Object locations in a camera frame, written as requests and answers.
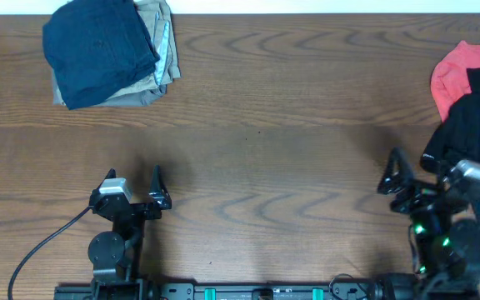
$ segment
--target white wall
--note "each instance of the white wall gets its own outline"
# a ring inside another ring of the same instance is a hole
[[[0,0],[0,14],[51,14],[68,0]],[[168,0],[173,13],[480,13],[480,0]]]

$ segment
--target beige fabric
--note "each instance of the beige fabric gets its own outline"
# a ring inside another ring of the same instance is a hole
[[[163,0],[142,0],[137,2],[137,11],[140,18],[142,18],[143,22],[146,24],[146,28],[149,31],[156,52],[158,52],[161,43],[164,42],[164,26],[166,23],[169,23],[169,39],[167,40],[169,42],[169,47],[167,57],[161,57],[161,60],[166,60],[165,72],[161,82],[155,82],[156,74],[150,74],[139,82],[135,82],[129,87],[122,88],[110,98],[157,88],[161,84],[171,83],[174,78],[181,77],[177,60],[177,48],[175,47],[175,39],[173,38],[173,26],[169,6]]]
[[[52,71],[52,87],[53,87],[53,104],[66,105],[63,101],[63,96],[58,89],[55,73]],[[111,97],[103,103],[94,105],[96,107],[141,107],[147,106],[158,100],[166,93],[166,85],[161,85],[158,88],[148,89],[141,92],[132,92],[129,94]]]

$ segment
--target wooden table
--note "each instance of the wooden table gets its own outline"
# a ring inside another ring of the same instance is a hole
[[[21,259],[77,215],[109,168],[144,199],[162,166],[173,210],[142,269],[199,282],[329,281],[411,272],[408,219],[375,193],[439,116],[434,66],[480,15],[174,16],[182,79],[151,107],[51,104],[46,16],[0,17],[0,299]],[[46,245],[16,299],[92,278],[88,214]]]

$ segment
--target stack of folded clothes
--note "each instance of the stack of folded clothes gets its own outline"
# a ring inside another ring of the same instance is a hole
[[[74,0],[43,28],[53,103],[69,109],[147,106],[180,78],[163,0]]]

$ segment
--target green connector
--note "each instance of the green connector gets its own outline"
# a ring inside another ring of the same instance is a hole
[[[205,300],[216,300],[216,290],[213,288],[205,288]]]
[[[312,289],[312,300],[323,300],[323,290],[321,288]]]

